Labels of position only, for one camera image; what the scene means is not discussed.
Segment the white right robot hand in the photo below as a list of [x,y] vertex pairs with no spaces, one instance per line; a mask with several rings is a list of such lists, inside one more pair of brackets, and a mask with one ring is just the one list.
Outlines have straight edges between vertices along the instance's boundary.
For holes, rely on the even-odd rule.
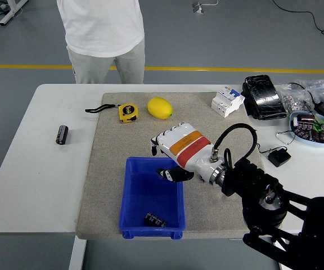
[[177,166],[157,169],[156,172],[171,182],[188,181],[198,174],[203,181],[216,184],[223,178],[227,167],[214,145],[192,125],[182,122],[151,139],[151,152],[157,149]]

